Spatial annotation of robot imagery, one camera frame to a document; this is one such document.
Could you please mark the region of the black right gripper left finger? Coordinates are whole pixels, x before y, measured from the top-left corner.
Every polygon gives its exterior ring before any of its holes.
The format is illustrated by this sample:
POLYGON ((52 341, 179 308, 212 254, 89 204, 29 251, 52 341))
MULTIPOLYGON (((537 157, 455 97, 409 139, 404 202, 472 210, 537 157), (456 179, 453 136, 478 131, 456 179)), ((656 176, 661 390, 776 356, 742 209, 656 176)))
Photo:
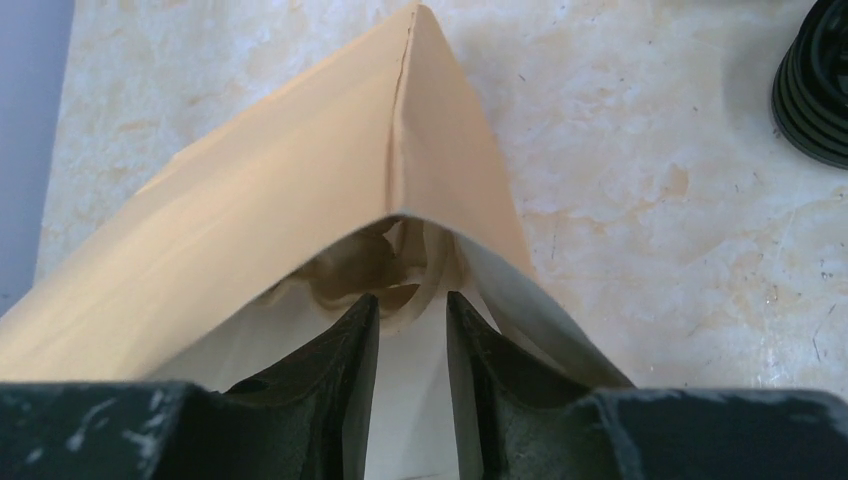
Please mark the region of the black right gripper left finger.
POLYGON ((225 392, 186 381, 5 383, 5 479, 361 479, 379 308, 225 392))

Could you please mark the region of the brown paper bag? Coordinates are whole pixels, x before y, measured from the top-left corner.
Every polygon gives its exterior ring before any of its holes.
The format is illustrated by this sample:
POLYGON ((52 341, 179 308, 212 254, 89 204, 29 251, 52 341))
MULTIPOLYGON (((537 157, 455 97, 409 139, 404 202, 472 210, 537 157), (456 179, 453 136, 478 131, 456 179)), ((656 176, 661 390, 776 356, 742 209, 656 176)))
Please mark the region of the brown paper bag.
POLYGON ((481 102, 413 2, 176 154, 4 315, 1 377, 222 390, 372 292, 364 475, 451 473, 455 289, 571 379, 628 384, 539 285, 481 102))

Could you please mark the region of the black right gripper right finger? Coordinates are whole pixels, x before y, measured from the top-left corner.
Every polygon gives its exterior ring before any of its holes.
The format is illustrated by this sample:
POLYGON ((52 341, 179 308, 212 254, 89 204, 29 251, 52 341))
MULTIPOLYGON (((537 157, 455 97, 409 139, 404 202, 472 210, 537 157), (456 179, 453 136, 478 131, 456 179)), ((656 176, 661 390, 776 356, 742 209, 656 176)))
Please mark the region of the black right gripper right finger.
POLYGON ((463 479, 843 479, 847 406, 811 390, 592 389, 446 304, 463 479))

